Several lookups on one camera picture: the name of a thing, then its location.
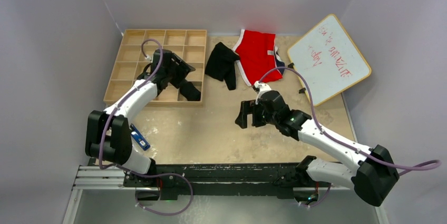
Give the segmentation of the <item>black striped underwear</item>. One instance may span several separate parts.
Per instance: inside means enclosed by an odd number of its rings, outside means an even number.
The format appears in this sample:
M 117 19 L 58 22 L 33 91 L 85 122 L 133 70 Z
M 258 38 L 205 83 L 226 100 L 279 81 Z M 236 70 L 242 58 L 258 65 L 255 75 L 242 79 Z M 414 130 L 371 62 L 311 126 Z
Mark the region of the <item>black striped underwear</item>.
M 178 89 L 178 101 L 201 101 L 202 82 L 200 81 L 185 81 Z

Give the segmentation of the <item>plain black underwear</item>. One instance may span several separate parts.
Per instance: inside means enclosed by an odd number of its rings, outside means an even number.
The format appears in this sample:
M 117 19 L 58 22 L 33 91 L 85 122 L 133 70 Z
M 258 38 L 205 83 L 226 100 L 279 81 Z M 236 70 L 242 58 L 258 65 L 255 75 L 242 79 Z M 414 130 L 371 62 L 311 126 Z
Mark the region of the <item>plain black underwear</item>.
M 236 71 L 235 62 L 240 60 L 232 49 L 225 46 L 222 42 L 217 43 L 205 67 L 205 75 L 219 81 L 225 81 L 228 90 L 236 89 Z

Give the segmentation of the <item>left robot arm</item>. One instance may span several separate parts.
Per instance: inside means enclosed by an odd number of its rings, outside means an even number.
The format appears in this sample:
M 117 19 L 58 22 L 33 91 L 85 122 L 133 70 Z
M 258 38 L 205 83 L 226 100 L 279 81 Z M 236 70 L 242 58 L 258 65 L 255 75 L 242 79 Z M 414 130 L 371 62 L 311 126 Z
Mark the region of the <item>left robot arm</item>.
M 187 80 L 195 68 L 176 53 L 155 50 L 152 60 L 137 76 L 133 86 L 110 107 L 92 111 L 88 116 L 85 153 L 87 156 L 117 164 L 137 173 L 145 187 L 157 181 L 155 162 L 134 147 L 131 123 L 138 113 L 161 92 L 172 85 L 188 101 L 199 101 L 201 93 Z

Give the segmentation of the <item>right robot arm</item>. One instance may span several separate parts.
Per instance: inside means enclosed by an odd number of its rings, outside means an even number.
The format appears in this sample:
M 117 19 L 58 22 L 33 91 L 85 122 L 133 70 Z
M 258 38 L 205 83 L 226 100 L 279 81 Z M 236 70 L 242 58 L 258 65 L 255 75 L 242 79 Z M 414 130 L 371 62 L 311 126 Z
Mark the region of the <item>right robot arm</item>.
M 329 138 L 330 130 L 309 114 L 290 109 L 278 91 L 264 92 L 256 100 L 241 101 L 235 123 L 242 129 L 252 125 L 273 125 L 282 135 L 312 145 L 336 159 L 327 162 L 306 156 L 296 167 L 297 181 L 307 186 L 313 181 L 327 182 L 353 190 L 364 202 L 379 207 L 400 176 L 395 168 L 381 164 L 392 162 L 385 147 L 370 148 L 346 138 L 338 142 Z

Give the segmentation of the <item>red white blue underwear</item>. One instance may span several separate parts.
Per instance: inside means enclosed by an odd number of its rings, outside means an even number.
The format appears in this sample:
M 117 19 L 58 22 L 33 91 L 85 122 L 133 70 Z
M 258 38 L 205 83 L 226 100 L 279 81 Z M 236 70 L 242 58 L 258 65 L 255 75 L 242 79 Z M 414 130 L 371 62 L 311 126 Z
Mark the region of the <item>red white blue underwear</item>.
M 241 77 L 245 84 L 252 86 L 263 75 L 272 70 L 263 81 L 273 82 L 283 78 L 285 72 L 281 69 L 285 63 L 278 54 L 275 43 L 276 35 L 242 29 L 240 37 L 233 47 L 240 60 L 237 61 Z

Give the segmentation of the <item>wooden compartment tray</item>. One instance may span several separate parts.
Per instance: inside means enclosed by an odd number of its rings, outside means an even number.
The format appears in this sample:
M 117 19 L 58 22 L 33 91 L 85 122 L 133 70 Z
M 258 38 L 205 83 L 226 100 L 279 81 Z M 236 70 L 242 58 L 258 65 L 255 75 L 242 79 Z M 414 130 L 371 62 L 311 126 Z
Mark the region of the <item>wooden compartment tray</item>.
M 195 92 L 203 95 L 203 80 L 207 47 L 206 30 L 167 30 L 167 29 L 127 29 L 118 50 L 114 67 L 110 76 L 104 99 L 106 105 L 112 105 L 134 85 L 138 76 L 149 72 L 149 64 L 142 54 L 144 48 L 147 54 L 152 54 L 157 44 L 144 40 L 155 39 L 163 49 L 177 54 L 186 63 L 195 68 L 186 80 L 190 82 Z

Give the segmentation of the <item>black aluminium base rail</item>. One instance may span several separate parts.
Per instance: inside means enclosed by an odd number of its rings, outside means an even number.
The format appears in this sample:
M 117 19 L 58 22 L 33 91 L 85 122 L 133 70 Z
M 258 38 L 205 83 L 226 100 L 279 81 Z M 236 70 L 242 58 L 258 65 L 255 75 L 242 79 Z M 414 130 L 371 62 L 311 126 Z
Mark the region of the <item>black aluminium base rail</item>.
M 141 198 L 177 200 L 179 196 L 271 196 L 300 198 L 325 189 L 298 169 L 298 163 L 158 164 L 159 178 L 144 178 L 113 167 L 81 166 L 76 189 L 133 190 Z

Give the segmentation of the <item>white board with wooden frame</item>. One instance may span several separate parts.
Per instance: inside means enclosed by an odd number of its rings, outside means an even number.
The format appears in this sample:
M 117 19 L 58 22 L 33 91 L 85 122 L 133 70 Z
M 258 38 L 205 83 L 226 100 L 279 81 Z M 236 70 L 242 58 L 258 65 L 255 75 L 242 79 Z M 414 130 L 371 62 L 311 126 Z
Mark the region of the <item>white board with wooden frame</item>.
M 370 76 L 372 69 L 340 20 L 327 15 L 287 51 L 305 94 L 318 106 Z

